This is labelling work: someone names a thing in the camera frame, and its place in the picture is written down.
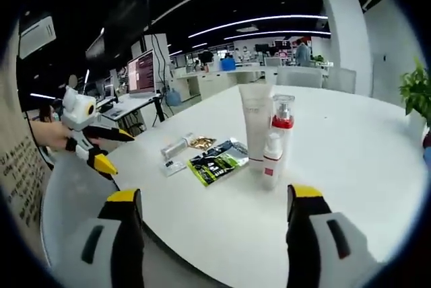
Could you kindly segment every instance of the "air conditioner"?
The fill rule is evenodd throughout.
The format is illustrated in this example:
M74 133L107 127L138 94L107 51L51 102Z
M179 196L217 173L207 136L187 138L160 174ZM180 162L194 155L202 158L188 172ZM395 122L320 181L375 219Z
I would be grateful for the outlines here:
M43 18L21 33L20 58L26 58L55 39L53 17Z

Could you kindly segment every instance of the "monitor screen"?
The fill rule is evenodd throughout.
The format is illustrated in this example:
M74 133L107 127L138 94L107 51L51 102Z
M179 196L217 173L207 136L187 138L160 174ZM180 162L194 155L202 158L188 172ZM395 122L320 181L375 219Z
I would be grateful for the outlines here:
M129 61L129 93L156 92L154 85L153 51L149 50Z

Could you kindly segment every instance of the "green leaves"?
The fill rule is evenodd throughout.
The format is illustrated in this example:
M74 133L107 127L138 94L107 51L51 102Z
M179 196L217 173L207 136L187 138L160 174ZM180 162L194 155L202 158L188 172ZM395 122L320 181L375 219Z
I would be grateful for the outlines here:
M414 109L418 111L431 126L431 85L428 72L415 57L416 69L401 76L399 92L405 102L405 114Z

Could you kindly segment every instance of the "red label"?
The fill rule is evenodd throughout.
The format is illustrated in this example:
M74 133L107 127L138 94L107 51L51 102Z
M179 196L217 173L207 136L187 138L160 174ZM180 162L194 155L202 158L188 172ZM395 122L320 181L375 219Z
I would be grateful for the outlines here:
M273 173L274 173L274 170L269 169L269 168L265 168L265 175L272 176Z

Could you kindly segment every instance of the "ceiling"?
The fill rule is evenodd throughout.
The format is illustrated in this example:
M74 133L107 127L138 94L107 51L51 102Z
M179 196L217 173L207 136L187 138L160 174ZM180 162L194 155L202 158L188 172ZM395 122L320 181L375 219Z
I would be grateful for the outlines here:
M44 13L53 17L57 40L46 45L18 63L18 88L23 109L31 109L44 100L30 97L39 93L62 97L65 83L70 74L83 77L88 68L85 51L100 35L104 22L112 9L121 0L28 0L21 18L22 29L37 22ZM194 38L191 34L222 24L271 15L319 15L323 10L322 0L190 0L178 9L160 16L184 0L150 0L147 5L150 17L155 20L154 32L167 34L170 52L183 50L203 42L208 46L225 43L224 38L241 34L236 29L250 26L223 28ZM260 32L274 30L316 30L329 31L327 26L317 27L316 19L265 20L254 23ZM114 65L121 66L130 59L130 51L124 51L115 59ZM90 80L106 71L95 69Z

